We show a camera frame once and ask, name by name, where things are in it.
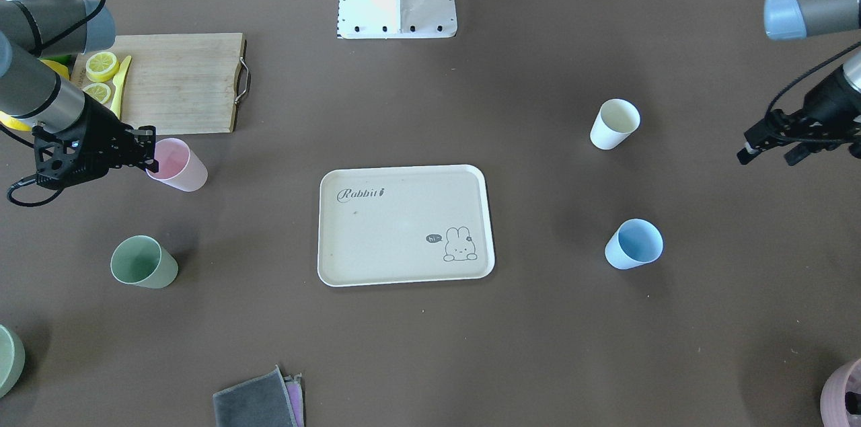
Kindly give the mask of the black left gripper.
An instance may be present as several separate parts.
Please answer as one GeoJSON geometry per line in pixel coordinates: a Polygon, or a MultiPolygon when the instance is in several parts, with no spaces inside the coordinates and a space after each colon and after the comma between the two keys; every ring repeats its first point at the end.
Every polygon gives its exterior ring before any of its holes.
{"type": "Polygon", "coordinates": [[[859,90],[839,67],[805,94],[802,108],[785,114],[771,111],[743,134],[744,147],[736,154],[741,165],[768,149],[790,146],[785,160],[803,160],[822,151],[846,146],[860,157],[859,90]]]}

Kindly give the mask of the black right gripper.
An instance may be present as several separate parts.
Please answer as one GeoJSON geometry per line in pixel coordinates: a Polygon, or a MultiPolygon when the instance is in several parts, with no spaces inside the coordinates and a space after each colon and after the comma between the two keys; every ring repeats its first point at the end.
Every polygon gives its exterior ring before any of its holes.
{"type": "Polygon", "coordinates": [[[135,129],[87,98],[81,117],[69,128],[61,132],[47,132],[41,126],[32,129],[35,183],[46,189],[65,189],[124,166],[158,172],[156,132],[154,126],[135,129]]]}

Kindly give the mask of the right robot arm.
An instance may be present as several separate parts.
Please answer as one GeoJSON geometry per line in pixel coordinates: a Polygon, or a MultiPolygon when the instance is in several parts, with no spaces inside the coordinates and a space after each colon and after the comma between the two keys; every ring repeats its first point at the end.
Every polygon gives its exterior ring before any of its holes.
{"type": "Polygon", "coordinates": [[[49,56],[107,50],[116,24],[106,0],[2,0],[1,108],[32,129],[28,182],[58,191],[112,169],[157,171],[155,128],[124,124],[67,78],[49,56]]]}

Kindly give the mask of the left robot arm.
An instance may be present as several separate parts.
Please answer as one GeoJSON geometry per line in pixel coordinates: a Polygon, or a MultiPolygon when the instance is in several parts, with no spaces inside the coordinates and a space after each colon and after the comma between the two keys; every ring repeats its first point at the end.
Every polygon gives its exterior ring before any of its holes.
{"type": "MultiPolygon", "coordinates": [[[[763,28],[773,40],[803,39],[857,30],[860,0],[765,0],[763,28]]],[[[859,44],[844,50],[848,61],[805,94],[799,110],[787,114],[775,100],[763,118],[745,132],[745,145],[736,157],[741,164],[768,149],[788,147],[788,165],[809,155],[847,145],[859,157],[859,44]]]]}

